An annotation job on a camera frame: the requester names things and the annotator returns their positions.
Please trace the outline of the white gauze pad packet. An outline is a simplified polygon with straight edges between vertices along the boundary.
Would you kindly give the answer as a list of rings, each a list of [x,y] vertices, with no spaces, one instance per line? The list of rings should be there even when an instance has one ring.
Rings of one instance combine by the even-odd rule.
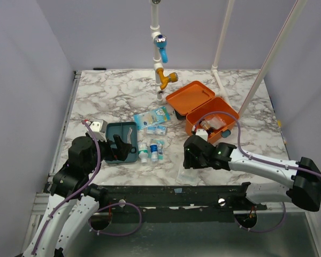
[[[179,167],[176,182],[179,184],[197,186],[199,181],[199,169],[185,169],[183,165]]]

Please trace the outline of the brown medicine bottle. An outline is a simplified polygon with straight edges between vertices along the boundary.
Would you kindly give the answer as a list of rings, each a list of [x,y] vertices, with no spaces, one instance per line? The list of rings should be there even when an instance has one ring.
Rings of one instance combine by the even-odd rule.
[[[202,120],[200,122],[200,126],[202,129],[204,129],[208,135],[211,135],[212,133],[216,133],[216,126],[215,123],[212,123],[211,121],[208,120]]]

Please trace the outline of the blue-labelled bandage roll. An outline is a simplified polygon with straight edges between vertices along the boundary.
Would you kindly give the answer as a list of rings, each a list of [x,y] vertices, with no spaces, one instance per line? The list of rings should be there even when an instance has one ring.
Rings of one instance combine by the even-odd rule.
[[[150,153],[151,153],[151,161],[157,162],[158,161],[158,144],[156,143],[150,144]]]

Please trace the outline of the clear gauze strip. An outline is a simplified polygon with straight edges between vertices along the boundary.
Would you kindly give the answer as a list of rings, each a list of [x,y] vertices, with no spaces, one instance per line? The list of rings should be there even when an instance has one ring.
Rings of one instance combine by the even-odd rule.
[[[219,116],[213,116],[213,117],[207,119],[207,122],[208,122],[209,126],[214,130],[219,130],[226,125],[224,120],[221,119]]]

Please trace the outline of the orange medicine kit box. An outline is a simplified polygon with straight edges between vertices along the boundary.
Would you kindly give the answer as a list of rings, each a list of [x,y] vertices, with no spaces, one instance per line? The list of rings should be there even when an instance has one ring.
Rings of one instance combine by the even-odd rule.
[[[166,97],[167,103],[175,110],[178,119],[184,119],[185,131],[192,135],[193,126],[200,120],[219,116],[226,125],[208,137],[210,143],[221,139],[221,132],[232,130],[239,114],[222,97],[199,81],[193,81]]]

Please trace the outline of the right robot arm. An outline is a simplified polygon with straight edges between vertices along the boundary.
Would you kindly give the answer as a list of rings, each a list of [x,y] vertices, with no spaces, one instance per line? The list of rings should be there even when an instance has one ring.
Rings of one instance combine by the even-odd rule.
[[[262,202],[291,202],[295,206],[317,212],[321,204],[321,172],[313,160],[280,160],[245,152],[240,146],[218,143],[216,146],[198,135],[184,142],[183,169],[241,171],[264,177],[271,183],[248,186],[235,197],[243,210]]]

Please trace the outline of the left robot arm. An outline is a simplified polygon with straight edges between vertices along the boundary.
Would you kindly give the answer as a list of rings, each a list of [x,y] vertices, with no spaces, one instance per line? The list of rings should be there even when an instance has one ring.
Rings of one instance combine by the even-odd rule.
[[[86,134],[72,141],[67,161],[53,177],[42,221],[21,256],[66,256],[91,215],[107,207],[107,191],[93,184],[90,174],[98,173],[102,161],[124,161],[135,151],[120,136],[113,138],[98,141]]]

